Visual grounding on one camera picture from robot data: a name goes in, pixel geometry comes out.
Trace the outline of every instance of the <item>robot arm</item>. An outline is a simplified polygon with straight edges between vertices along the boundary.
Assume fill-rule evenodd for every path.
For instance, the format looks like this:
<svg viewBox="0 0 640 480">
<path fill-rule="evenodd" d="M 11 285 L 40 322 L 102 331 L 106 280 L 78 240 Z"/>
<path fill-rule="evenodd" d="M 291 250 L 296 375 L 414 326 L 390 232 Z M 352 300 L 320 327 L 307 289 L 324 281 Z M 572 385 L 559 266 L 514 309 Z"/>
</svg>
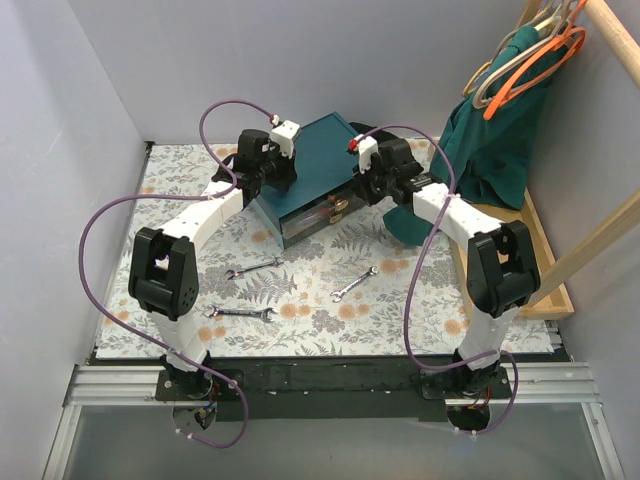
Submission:
<svg viewBox="0 0 640 480">
<path fill-rule="evenodd" d="M 358 143 L 354 168 L 356 192 L 373 205 L 390 195 L 416 216 L 435 222 L 449 196 L 440 183 L 413 158 L 407 141 L 395 139 L 378 146 L 371 138 Z M 540 287 L 540 276 L 527 226 L 504 223 L 485 215 L 458 196 L 445 211 L 440 229 L 467 252 L 467 289 L 474 307 L 470 327 L 454 360 L 499 351 L 509 324 L 520 307 Z M 473 361 L 458 372 L 459 388 L 475 390 L 498 366 L 499 355 Z"/>
<path fill-rule="evenodd" d="M 224 161 L 238 178 L 236 189 L 224 197 L 212 197 L 231 184 L 230 176 L 219 169 L 202 193 L 209 200 L 190 205 L 156 229 L 144 227 L 135 236 L 129 294 L 149 312 L 162 340 L 195 362 L 208 361 L 192 311 L 199 290 L 196 256 L 222 224 L 259 195 L 263 185 L 289 189 L 297 179 L 294 141 L 299 133 L 300 126 L 290 121 L 270 134 L 244 130 L 238 152 Z M 193 398 L 207 394 L 210 382 L 201 370 L 172 351 L 161 361 L 185 393 Z"/>
</svg>

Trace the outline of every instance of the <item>tabletop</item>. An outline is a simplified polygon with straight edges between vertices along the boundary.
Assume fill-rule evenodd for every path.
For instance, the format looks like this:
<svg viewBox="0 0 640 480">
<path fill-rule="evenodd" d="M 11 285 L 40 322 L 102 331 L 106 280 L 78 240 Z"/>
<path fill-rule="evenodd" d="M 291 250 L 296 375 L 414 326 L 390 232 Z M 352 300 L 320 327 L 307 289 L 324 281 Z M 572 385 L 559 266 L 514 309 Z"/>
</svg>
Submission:
<svg viewBox="0 0 640 480">
<path fill-rule="evenodd" d="M 416 159 L 428 167 L 427 142 L 410 140 Z M 235 145 L 214 145 L 219 157 Z M 201 145 L 154 146 L 142 193 L 200 194 L 216 165 Z M 119 319 L 159 337 L 158 330 L 129 297 L 127 283 L 133 237 L 141 227 L 156 228 L 187 202 L 144 200 L 134 214 L 107 308 Z M 215 232 L 200 252 L 200 294 L 194 309 L 198 334 L 213 357 L 401 355 L 402 315 L 419 248 L 396 240 L 382 216 L 390 200 L 363 209 L 313 234 L 284 252 L 249 206 Z M 279 256 L 284 264 L 227 280 L 224 272 Z M 380 273 L 333 303 L 330 293 L 370 266 Z M 228 315 L 207 318 L 210 306 L 273 307 L 266 324 Z M 416 354 L 450 354 L 462 341 L 468 321 L 462 306 L 449 242 L 438 233 L 427 255 L 411 307 L 410 338 Z M 105 319 L 96 344 L 98 359 L 159 357 L 163 351 Z M 503 348 L 513 352 L 552 352 L 544 321 L 515 321 Z"/>
</svg>

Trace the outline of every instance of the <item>open-end wrench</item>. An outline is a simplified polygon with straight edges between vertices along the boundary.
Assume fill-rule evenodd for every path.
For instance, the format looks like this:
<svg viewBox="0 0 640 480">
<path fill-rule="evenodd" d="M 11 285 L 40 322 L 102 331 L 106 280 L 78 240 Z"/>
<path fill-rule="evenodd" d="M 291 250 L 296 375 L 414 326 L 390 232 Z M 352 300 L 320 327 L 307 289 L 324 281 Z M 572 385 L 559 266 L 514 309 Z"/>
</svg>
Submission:
<svg viewBox="0 0 640 480">
<path fill-rule="evenodd" d="M 364 282 L 367 278 L 369 278 L 369 277 L 371 277 L 373 275 L 377 275 L 377 274 L 378 274 L 378 267 L 369 267 L 369 270 L 367 271 L 367 273 L 365 273 L 360 278 L 358 278 L 358 279 L 354 280 L 353 282 L 351 282 L 349 285 L 344 287 L 342 290 L 337 290 L 335 292 L 331 292 L 331 296 L 332 297 L 336 297 L 336 298 L 333 299 L 333 303 L 338 303 L 340 300 L 342 300 L 342 296 L 345 293 L 347 293 L 349 290 L 351 290 L 352 288 L 357 287 L 362 282 Z"/>
<path fill-rule="evenodd" d="M 237 315 L 241 317 L 259 318 L 264 323 L 271 323 L 271 317 L 269 315 L 275 313 L 275 310 L 271 307 L 265 308 L 264 310 L 227 310 L 211 305 L 211 308 L 211 313 L 205 313 L 205 317 L 213 318 L 216 315 Z"/>
<path fill-rule="evenodd" d="M 227 270 L 225 275 L 227 276 L 227 280 L 235 280 L 236 278 L 242 278 L 242 276 L 247 272 L 253 272 L 254 270 L 259 270 L 266 267 L 279 267 L 283 263 L 284 262 L 281 258 L 276 257 L 270 262 L 261 263 L 260 265 L 254 265 L 253 267 L 247 267 L 242 270 L 238 270 L 237 272 L 235 270 Z"/>
</svg>

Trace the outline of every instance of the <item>green cloth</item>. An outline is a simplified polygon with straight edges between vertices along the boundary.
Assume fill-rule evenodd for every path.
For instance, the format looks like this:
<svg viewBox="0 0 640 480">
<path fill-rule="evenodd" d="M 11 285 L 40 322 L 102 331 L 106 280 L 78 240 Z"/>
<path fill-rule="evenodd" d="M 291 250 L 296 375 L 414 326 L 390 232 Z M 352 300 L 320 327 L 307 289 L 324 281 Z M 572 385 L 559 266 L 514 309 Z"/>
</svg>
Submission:
<svg viewBox="0 0 640 480">
<path fill-rule="evenodd" d="M 535 28 L 521 27 L 484 78 L 538 41 Z M 565 52 L 566 48 L 561 48 L 544 55 L 520 78 L 518 85 L 547 70 Z M 506 74 L 496 81 L 487 96 L 495 95 L 509 76 Z M 462 198 L 472 203 L 514 210 L 522 208 L 531 152 L 551 83 L 549 77 L 518 95 L 500 107 L 488 122 L 482 118 L 485 109 L 474 108 L 472 97 L 462 101 L 451 113 L 439 143 L 453 165 L 457 192 Z M 446 164 L 438 152 L 429 171 L 449 183 Z M 384 216 L 385 225 L 399 240 L 411 245 L 421 244 L 431 231 L 431 224 L 407 213 L 401 211 L 401 207 L 391 210 Z"/>
</svg>

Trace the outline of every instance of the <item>teal box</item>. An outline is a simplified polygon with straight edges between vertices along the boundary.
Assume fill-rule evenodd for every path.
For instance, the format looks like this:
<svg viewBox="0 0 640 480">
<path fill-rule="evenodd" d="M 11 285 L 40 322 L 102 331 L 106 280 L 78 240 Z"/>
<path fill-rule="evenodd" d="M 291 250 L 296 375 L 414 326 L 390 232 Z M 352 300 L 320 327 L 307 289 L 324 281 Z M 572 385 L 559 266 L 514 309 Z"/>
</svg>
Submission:
<svg viewBox="0 0 640 480">
<path fill-rule="evenodd" d="M 263 187 L 254 205 L 283 249 L 365 205 L 352 190 L 358 157 L 347 153 L 356 135 L 336 112 L 302 127 L 296 140 L 298 180 L 288 192 Z"/>
</svg>

